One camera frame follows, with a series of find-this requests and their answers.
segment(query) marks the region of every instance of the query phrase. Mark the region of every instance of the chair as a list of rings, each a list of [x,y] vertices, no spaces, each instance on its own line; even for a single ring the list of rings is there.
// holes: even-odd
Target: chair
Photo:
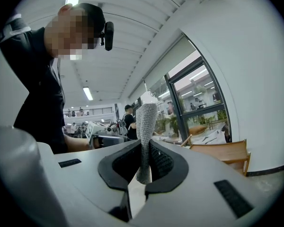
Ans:
[[[191,137],[192,137],[192,135],[190,135],[180,146],[183,147],[183,146],[186,145],[187,142],[189,142],[190,148],[191,148],[191,147],[192,147],[192,144],[191,144],[191,142],[190,142],[190,138],[191,138]]]
[[[215,157],[228,164],[244,176],[247,174],[250,153],[246,150],[246,140],[220,145],[193,144],[190,149]]]

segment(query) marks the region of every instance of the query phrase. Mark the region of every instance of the black cable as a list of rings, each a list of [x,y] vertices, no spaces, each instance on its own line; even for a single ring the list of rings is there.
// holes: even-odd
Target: black cable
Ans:
[[[61,76],[60,76],[60,71],[61,71],[61,59],[60,58],[58,58],[57,69],[58,69],[58,77],[59,77],[61,91],[62,91],[62,96],[63,96],[63,107],[64,107],[64,105],[65,105],[65,95],[64,95],[64,90],[63,90],[63,87],[62,87]]]

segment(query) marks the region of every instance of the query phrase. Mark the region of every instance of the glass window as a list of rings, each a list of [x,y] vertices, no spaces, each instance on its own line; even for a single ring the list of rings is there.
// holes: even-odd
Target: glass window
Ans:
[[[224,109],[191,116],[185,120],[188,135],[193,144],[223,144],[230,141],[228,121]]]
[[[157,104],[158,113],[153,139],[175,143],[181,142],[174,105],[165,79],[161,78],[149,90],[147,90],[141,96],[141,101],[143,104]]]
[[[190,63],[195,61],[200,57],[199,51],[192,52],[189,56],[187,56],[183,61],[181,61],[177,66],[175,66],[173,69],[169,71],[169,77],[173,77],[176,75],[179,71],[184,69],[186,66],[188,66]]]
[[[175,82],[182,112],[219,104],[221,96],[204,65]]]

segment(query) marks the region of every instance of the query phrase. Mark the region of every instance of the mesh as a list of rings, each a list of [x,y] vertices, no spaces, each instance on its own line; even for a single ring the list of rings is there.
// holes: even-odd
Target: mesh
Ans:
[[[136,175],[142,184],[151,182],[149,165],[149,142],[155,128],[157,118],[156,104],[143,104],[136,112],[137,137],[141,140],[141,166]]]

